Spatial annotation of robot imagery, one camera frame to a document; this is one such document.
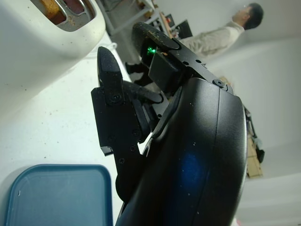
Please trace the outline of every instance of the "man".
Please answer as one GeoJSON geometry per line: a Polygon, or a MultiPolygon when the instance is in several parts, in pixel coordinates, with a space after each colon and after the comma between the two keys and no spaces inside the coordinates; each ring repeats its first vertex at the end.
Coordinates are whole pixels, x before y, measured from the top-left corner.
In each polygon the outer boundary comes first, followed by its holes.
{"type": "MultiPolygon", "coordinates": [[[[259,4],[251,3],[238,11],[232,17],[232,21],[224,27],[182,39],[180,42],[198,55],[201,60],[208,60],[229,49],[245,30],[258,27],[261,24],[263,14],[263,9],[259,4]]],[[[148,68],[143,64],[129,65],[126,63],[126,69],[129,74],[143,72],[142,78],[134,81],[134,83],[140,86],[152,83],[148,77],[148,68]]]]}

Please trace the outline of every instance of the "desk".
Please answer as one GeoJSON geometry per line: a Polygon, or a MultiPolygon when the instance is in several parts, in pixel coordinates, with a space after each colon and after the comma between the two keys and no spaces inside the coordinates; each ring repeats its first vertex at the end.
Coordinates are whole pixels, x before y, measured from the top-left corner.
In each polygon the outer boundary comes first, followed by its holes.
{"type": "MultiPolygon", "coordinates": [[[[98,45],[110,44],[105,33],[98,45]]],[[[0,126],[0,225],[15,178],[30,166],[47,163],[105,166],[112,180],[116,222],[122,201],[115,189],[115,161],[113,155],[105,157],[100,149],[90,94],[98,87],[96,49],[0,126]]],[[[117,52],[112,52],[129,81],[117,52]]]]}

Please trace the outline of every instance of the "black robotic arm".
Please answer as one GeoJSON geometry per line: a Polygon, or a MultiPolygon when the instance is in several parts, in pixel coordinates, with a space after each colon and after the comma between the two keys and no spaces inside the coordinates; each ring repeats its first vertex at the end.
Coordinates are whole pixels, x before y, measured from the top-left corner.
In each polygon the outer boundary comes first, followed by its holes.
{"type": "Polygon", "coordinates": [[[162,92],[123,81],[105,48],[100,87],[91,92],[100,145],[114,154],[125,203],[116,225],[229,226],[246,176],[240,99],[178,40],[137,23],[133,43],[162,92]],[[137,143],[151,132],[140,154],[137,143]]]}

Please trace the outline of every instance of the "screw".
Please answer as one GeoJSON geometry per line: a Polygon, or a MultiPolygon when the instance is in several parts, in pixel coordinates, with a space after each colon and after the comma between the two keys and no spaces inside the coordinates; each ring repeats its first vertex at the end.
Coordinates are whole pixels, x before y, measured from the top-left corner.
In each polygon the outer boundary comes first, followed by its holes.
{"type": "Polygon", "coordinates": [[[124,158],[119,159],[119,164],[123,165],[125,162],[124,158]]]}
{"type": "Polygon", "coordinates": [[[109,136],[109,137],[108,137],[108,141],[110,141],[110,142],[114,141],[115,139],[116,139],[115,136],[109,136]]]}
{"type": "Polygon", "coordinates": [[[110,101],[112,101],[113,103],[117,103],[120,100],[121,100],[121,95],[119,93],[113,93],[110,95],[110,101]]]}
{"type": "Polygon", "coordinates": [[[135,145],[132,145],[132,146],[130,147],[130,150],[131,150],[131,152],[134,152],[134,151],[136,150],[135,145]]]}
{"type": "Polygon", "coordinates": [[[134,135],[134,137],[139,137],[140,136],[140,131],[138,129],[134,129],[132,131],[132,134],[134,135]]]}

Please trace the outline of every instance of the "table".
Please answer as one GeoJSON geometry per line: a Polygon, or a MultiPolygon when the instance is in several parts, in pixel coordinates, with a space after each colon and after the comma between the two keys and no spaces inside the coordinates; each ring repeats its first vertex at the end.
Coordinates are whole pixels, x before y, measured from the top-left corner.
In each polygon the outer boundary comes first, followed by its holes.
{"type": "MultiPolygon", "coordinates": [[[[105,33],[98,45],[110,44],[105,33]]],[[[116,222],[122,205],[115,189],[117,171],[113,155],[105,157],[100,149],[90,94],[98,87],[96,50],[0,126],[0,225],[3,225],[8,192],[15,178],[30,166],[47,163],[105,166],[112,179],[116,222]]],[[[117,52],[112,53],[124,80],[130,81],[117,52]]]]}

